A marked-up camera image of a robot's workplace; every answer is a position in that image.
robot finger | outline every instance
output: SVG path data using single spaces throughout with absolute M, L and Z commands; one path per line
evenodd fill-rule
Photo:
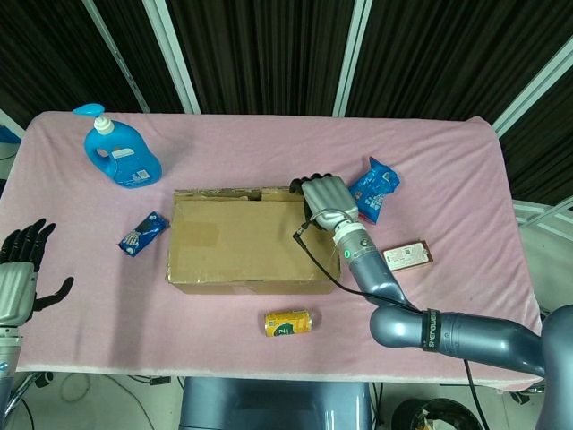
M 299 194 L 303 194 L 303 183 L 308 182 L 308 181 L 312 181 L 314 179 L 321 179 L 323 177 L 330 177 L 332 176 L 331 173 L 326 173 L 324 175 L 321 175 L 320 173 L 314 173 L 310 178 L 303 176 L 303 177 L 298 177 L 297 179 L 293 179 L 290 183 L 290 186 L 288 187 L 288 191 L 291 194 L 294 193 L 299 193 Z
M 14 239 L 20 234 L 20 230 L 14 230 L 2 244 L 2 249 L 0 250 L 0 264 L 3 262 L 8 262 L 10 257 L 10 252 L 12 251 L 12 244 Z
M 12 244 L 12 250 L 10 251 L 10 256 L 8 257 L 8 262 L 17 262 L 20 258 L 20 250 L 21 247 L 24 245 L 24 239 L 26 235 L 30 231 L 31 226 L 27 226 L 24 230 L 18 233 L 18 236 L 14 239 Z
M 28 234 L 24 238 L 24 244 L 21 247 L 20 251 L 20 258 L 18 261 L 20 262 L 28 262 L 30 260 L 30 253 L 36 242 L 36 238 L 38 237 L 39 231 L 44 227 L 46 224 L 46 219 L 42 218 L 36 221 L 33 226 L 30 227 L 28 230 Z
M 36 300 L 34 300 L 34 307 L 33 307 L 34 312 L 41 311 L 42 309 L 48 306 L 55 305 L 56 303 L 61 302 L 72 289 L 72 285 L 73 285 L 73 277 L 66 278 L 64 283 L 62 284 L 62 287 L 54 294 L 52 294 L 51 296 L 37 298 Z
M 39 264 L 42 262 L 42 258 L 44 257 L 44 248 L 46 247 L 47 238 L 52 234 L 55 228 L 56 224 L 49 224 L 48 226 L 44 227 L 38 233 L 38 237 L 36 237 L 34 246 L 30 251 L 29 259 L 30 262 L 34 263 L 35 271 L 39 271 Z

wire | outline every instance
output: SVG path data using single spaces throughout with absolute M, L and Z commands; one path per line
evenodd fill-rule
M 372 405 L 374 409 L 374 428 L 378 428 L 380 425 L 380 417 L 378 416 L 378 390 L 376 390 L 376 383 L 372 383 L 372 387 L 374 389 L 374 399 L 376 400 Z
M 65 393 L 64 393 L 64 391 L 65 391 L 65 385 L 66 385 L 66 383 L 70 380 L 70 378 L 73 378 L 73 377 L 76 377 L 76 378 L 80 378 L 80 377 L 85 378 L 85 382 L 86 382 L 85 390 L 84 390 L 80 395 L 78 395 L 78 396 L 76 396 L 76 397 L 65 397 Z M 62 381 L 62 383 L 60 384 L 60 392 L 59 392 L 59 394 L 60 394 L 60 400 L 66 402 L 66 403 L 75 403 L 75 402 L 77 402 L 77 401 L 80 401 L 80 400 L 83 399 L 84 397 L 86 397 L 86 396 L 88 395 L 88 392 L 90 392 L 90 389 L 91 389 L 91 379 L 90 379 L 90 376 L 89 376 L 88 374 L 68 374 L 68 375 L 64 378 L 64 380 Z
M 137 379 L 137 378 L 145 378 L 145 376 L 135 377 L 135 376 L 131 376 L 130 374 L 128 374 L 127 377 L 130 378 L 130 379 L 133 379 L 134 381 L 137 381 L 138 383 L 146 383 L 146 384 L 149 384 L 149 383 L 150 383 L 150 379 L 151 379 L 151 378 L 149 378 L 147 381 L 142 381 L 141 379 Z
M 474 378 L 472 378 L 472 371 L 469 369 L 469 363 L 467 360 L 464 360 L 464 366 L 466 367 L 466 374 L 467 380 L 469 381 L 469 389 L 472 392 L 472 397 L 474 398 L 475 408 L 477 409 L 477 413 L 482 420 L 484 430 L 490 430 L 490 427 L 487 425 L 487 421 L 485 420 L 485 415 L 482 411 L 482 405 L 480 405 L 479 399 L 477 399 L 477 392 L 475 392 L 475 385 L 474 385 Z
M 322 264 L 320 264 L 319 261 L 316 258 L 314 258 L 314 255 L 312 255 L 312 253 L 308 250 L 308 248 L 306 247 L 306 245 L 303 242 L 303 239 L 300 238 L 300 235 L 298 235 L 298 232 L 296 232 L 293 235 L 293 238 L 295 239 L 296 243 L 298 243 L 301 246 L 301 248 L 303 248 L 303 250 L 306 252 L 308 257 L 312 260 L 312 262 L 316 265 L 316 267 L 318 267 L 321 270 L 321 272 L 324 273 L 324 276 L 326 276 L 330 280 L 330 282 L 332 282 L 334 285 L 336 285 L 340 289 L 346 291 L 346 293 L 356 294 L 357 296 L 368 297 L 368 298 L 372 298 L 374 300 L 381 300 L 382 302 L 387 302 L 387 303 L 396 305 L 398 307 L 406 309 L 407 311 L 414 312 L 416 314 L 422 313 L 422 311 L 420 311 L 419 309 L 416 309 L 415 307 L 410 306 L 410 305 L 405 305 L 405 304 L 398 302 L 397 300 L 394 300 L 392 298 L 382 297 L 382 296 L 378 296 L 376 294 L 371 294 L 371 293 L 364 293 L 363 291 L 356 291 L 355 289 L 350 289 L 348 287 L 345 287 L 340 282 L 338 282 L 336 279 L 334 279 L 334 277 L 322 266 Z
M 319 218 L 320 215 L 322 215 L 323 213 L 326 213 L 326 212 L 336 212 L 336 213 L 339 213 L 340 215 L 344 216 L 345 219 L 348 219 L 349 221 L 353 221 L 352 217 L 350 215 L 348 215 L 346 212 L 341 211 L 340 209 L 327 208 L 327 209 L 321 209 L 320 211 L 313 214 L 311 216 L 311 218 L 308 220 L 309 223 L 313 222 L 315 219 Z
M 108 374 L 102 374 L 102 376 L 104 378 L 107 378 L 108 380 L 110 380 L 112 383 L 114 383 L 115 385 L 117 385 L 119 388 L 121 388 L 124 392 L 126 392 L 132 399 L 134 399 L 137 404 L 140 406 L 141 411 L 143 412 L 143 415 L 145 415 L 145 417 L 147 418 L 147 422 L 149 423 L 151 430 L 155 430 L 155 426 L 153 425 L 153 423 L 151 422 L 151 418 L 147 413 L 147 410 L 145 410 L 145 408 L 143 407 L 143 405 L 141 404 L 140 400 L 135 396 L 135 394 L 133 394 L 131 391 L 129 391 L 128 389 L 126 389 L 121 383 L 119 383 L 118 381 L 116 381 L 114 378 L 112 378 L 111 376 L 109 376 Z
M 12 154 L 10 157 L 4 157 L 3 159 L 0 159 L 0 161 L 6 161 L 7 159 L 13 159 L 16 154 L 18 153 L 18 151 L 16 151 L 14 154 Z
M 376 411 L 378 412 L 378 419 L 379 419 L 381 426 L 384 424 L 384 419 L 382 417 L 382 390 L 383 389 L 384 389 L 384 383 L 380 383 L 380 395 L 378 397 L 378 400 L 376 401 Z
M 32 412 L 30 411 L 30 407 L 28 406 L 28 403 L 26 403 L 26 400 L 21 399 L 21 404 L 24 405 L 24 407 L 26 408 L 26 412 L 28 412 L 28 417 L 30 417 L 30 424 L 32 426 L 32 430 L 36 430 L 36 425 L 34 424 L 34 417 L 32 416 Z

black cable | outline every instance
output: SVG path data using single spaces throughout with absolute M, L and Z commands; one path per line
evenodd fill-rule
M 77 379 L 77 378 L 83 378 L 85 381 L 85 390 L 83 390 L 83 392 L 80 392 L 80 394 L 78 395 L 77 393 L 75 393 L 75 390 L 73 390 L 72 392 L 75 394 L 74 397 L 66 397 L 65 395 L 65 386 L 68 383 L 68 381 L 70 381 L 72 378 Z M 75 383 L 75 389 L 77 390 L 78 387 L 78 383 Z M 90 376 L 88 374 L 68 374 L 64 380 L 62 381 L 62 383 L 60 384 L 60 400 L 61 401 L 65 401 L 66 403 L 75 403 L 77 401 L 80 401 L 81 399 L 83 399 L 84 397 L 86 397 L 88 395 L 88 393 L 91 390 L 91 379 Z
M 147 384 L 150 383 L 150 379 L 151 379 L 151 378 L 150 378 L 150 379 L 147 380 L 147 381 L 142 381 L 141 379 L 137 379 L 135 376 L 131 376 L 130 374 L 128 374 L 127 377 L 130 378 L 130 379 L 133 379 L 134 381 L 137 381 L 138 383 L 147 383 Z
M 7 159 L 13 159 L 13 158 L 16 156 L 17 153 L 18 153 L 18 151 L 16 151 L 16 152 L 15 152 L 14 154 L 12 154 L 10 157 L 4 157 L 3 159 L 0 159 L 0 161 L 5 161 L 5 160 L 7 160 Z
M 392 305 L 396 305 L 398 307 L 406 309 L 407 311 L 414 312 L 416 314 L 422 313 L 422 311 L 420 311 L 419 309 L 416 309 L 415 307 L 412 307 L 410 305 L 405 305 L 403 303 L 400 303 L 397 300 L 387 298 L 387 297 L 377 296 L 377 295 L 371 294 L 371 293 L 364 293 L 363 291 L 356 291 L 355 289 L 350 289 L 350 288 L 342 285 L 340 282 L 338 282 L 336 279 L 334 279 L 334 277 L 326 269 L 324 269 L 322 264 L 320 264 L 319 261 L 316 258 L 314 258 L 314 255 L 312 255 L 312 253 L 308 250 L 308 248 L 306 247 L 306 244 L 303 242 L 303 239 L 300 237 L 302 231 L 304 231 L 304 225 L 301 227 L 301 229 L 299 229 L 296 233 L 293 234 L 293 239 L 296 241 L 297 244 L 300 245 L 301 248 L 303 248 L 303 250 L 306 252 L 308 257 L 312 260 L 312 262 L 316 265 L 316 267 L 318 267 L 321 270 L 321 272 L 324 273 L 324 276 L 326 276 L 334 285 L 336 285 L 340 289 L 346 291 L 346 293 L 356 294 L 357 296 L 362 296 L 362 297 L 369 297 L 369 298 L 372 298 L 374 300 L 381 300 L 383 302 L 387 302 L 387 303 L 390 303 Z
M 148 424 L 150 425 L 151 430 L 155 430 L 155 426 L 153 425 L 153 423 L 151 422 L 151 418 L 149 416 L 149 414 L 147 413 L 147 410 L 145 410 L 145 408 L 143 407 L 143 404 L 141 403 L 141 401 L 137 398 L 137 396 L 135 394 L 133 394 L 131 391 L 127 390 L 121 383 L 119 383 L 118 381 L 116 381 L 114 378 L 112 378 L 111 376 L 107 375 L 107 374 L 102 374 L 102 377 L 108 379 L 109 381 L 111 381 L 112 383 L 114 383 L 115 385 L 117 385 L 123 392 L 125 392 L 126 394 L 128 394 L 133 400 L 135 400 L 135 402 L 139 405 L 141 411 L 143 412 L 143 415 L 145 416 L 145 419 L 147 419 Z
M 376 401 L 376 411 L 378 412 L 378 420 L 380 421 L 381 426 L 384 424 L 384 419 L 382 417 L 382 390 L 384 390 L 384 383 L 380 383 L 380 395 Z
M 24 399 L 21 399 L 20 401 L 21 404 L 24 405 L 24 407 L 26 408 L 26 412 L 28 412 L 28 417 L 30 417 L 30 424 L 32 425 L 32 430 L 36 430 L 36 425 L 34 424 L 34 417 L 32 416 L 28 403 L 26 403 L 26 400 Z
M 469 381 L 469 389 L 472 392 L 472 397 L 474 398 L 474 403 L 475 403 L 475 408 L 477 409 L 477 413 L 479 414 L 480 419 L 482 420 L 483 429 L 490 430 L 490 427 L 487 425 L 487 421 L 485 420 L 485 415 L 483 414 L 482 411 L 482 405 L 480 405 L 480 401 L 479 399 L 477 399 L 477 392 L 475 392 L 474 378 L 472 378 L 472 371 L 469 369 L 469 363 L 467 362 L 467 360 L 464 360 L 464 366 L 466 367 L 467 380 Z
M 372 383 L 372 387 L 374 389 L 374 399 L 376 400 L 374 401 L 374 405 L 372 405 L 374 409 L 374 428 L 378 428 L 380 425 L 380 417 L 378 416 L 378 390 L 376 390 L 376 383 Z

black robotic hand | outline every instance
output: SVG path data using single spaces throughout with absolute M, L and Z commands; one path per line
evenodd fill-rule
M 3 311 L 0 312 L 1 325 L 11 320 L 19 323 L 25 312 L 28 313 L 25 319 L 29 319 L 33 311 L 41 311 L 60 302 L 72 288 L 73 278 L 69 277 L 55 294 L 36 298 L 36 279 L 44 249 L 48 237 L 56 228 L 56 224 L 45 225 L 46 220 L 40 219 L 23 230 L 15 230 L 2 244 L 0 297 L 4 305 L 0 305 L 0 311 Z

gray robot arm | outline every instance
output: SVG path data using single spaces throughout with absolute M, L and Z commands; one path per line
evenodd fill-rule
M 443 355 L 545 377 L 546 397 L 538 430 L 561 430 L 573 423 L 573 305 L 550 314 L 542 337 L 512 321 L 479 315 L 421 312 L 406 298 L 364 227 L 356 220 L 352 196 L 337 176 L 299 181 L 318 224 L 335 232 L 342 259 L 378 308 L 372 314 L 374 339 L 389 348 L 422 348 Z
M 22 231 L 14 231 L 0 249 L 0 430 L 11 412 L 7 405 L 21 349 L 18 328 L 34 311 L 62 300 L 73 284 L 73 278 L 68 278 L 54 295 L 36 298 L 39 265 L 47 238 L 56 227 L 50 224 L 44 228 L 45 224 L 46 220 L 41 219 Z

